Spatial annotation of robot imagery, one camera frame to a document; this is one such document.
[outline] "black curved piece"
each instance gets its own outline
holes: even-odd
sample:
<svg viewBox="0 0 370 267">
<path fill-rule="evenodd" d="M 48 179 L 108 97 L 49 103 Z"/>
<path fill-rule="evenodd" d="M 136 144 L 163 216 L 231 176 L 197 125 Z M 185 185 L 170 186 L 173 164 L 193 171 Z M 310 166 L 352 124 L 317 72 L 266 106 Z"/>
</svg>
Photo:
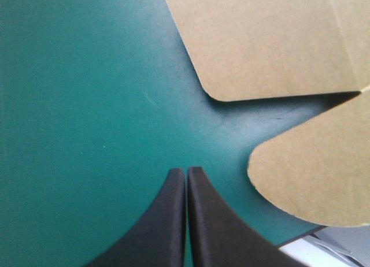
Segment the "black curved piece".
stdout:
<svg viewBox="0 0 370 267">
<path fill-rule="evenodd" d="M 172 169 L 139 221 L 88 267 L 183 266 L 186 231 L 185 178 Z"/>
<path fill-rule="evenodd" d="M 200 167 L 188 170 L 188 219 L 195 267 L 303 267 L 249 228 Z"/>
</svg>

